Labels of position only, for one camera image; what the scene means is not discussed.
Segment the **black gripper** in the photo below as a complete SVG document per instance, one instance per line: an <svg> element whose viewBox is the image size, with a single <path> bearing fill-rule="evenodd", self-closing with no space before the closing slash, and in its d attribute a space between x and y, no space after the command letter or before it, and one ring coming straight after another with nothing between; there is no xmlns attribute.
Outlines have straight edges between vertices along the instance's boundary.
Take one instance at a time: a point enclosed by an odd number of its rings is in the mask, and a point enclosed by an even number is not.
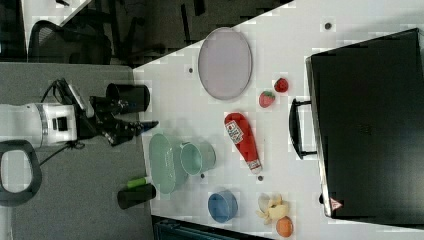
<svg viewBox="0 0 424 240"><path fill-rule="evenodd" d="M88 117L79 104L75 105L77 139L86 140L103 136L111 146L117 146L130 141L155 128L158 121L128 122L116 118L116 115L127 110L129 103L121 99L107 97L90 97L94 115Z"/></svg>

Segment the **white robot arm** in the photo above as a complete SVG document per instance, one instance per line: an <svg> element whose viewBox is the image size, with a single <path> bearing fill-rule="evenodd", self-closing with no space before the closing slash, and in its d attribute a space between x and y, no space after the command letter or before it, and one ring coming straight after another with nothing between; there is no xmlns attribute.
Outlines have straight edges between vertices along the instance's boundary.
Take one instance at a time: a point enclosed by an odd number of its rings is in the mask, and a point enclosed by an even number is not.
<svg viewBox="0 0 424 240"><path fill-rule="evenodd" d="M89 123L85 108L80 104L28 103L1 105L1 173L6 171L6 160L25 160L31 179L18 182L22 189L9 189L7 177L1 176L1 205L16 207L32 199L42 184L41 163L36 150L45 147L74 147L79 140L97 136L80 134L81 122Z"/></svg>

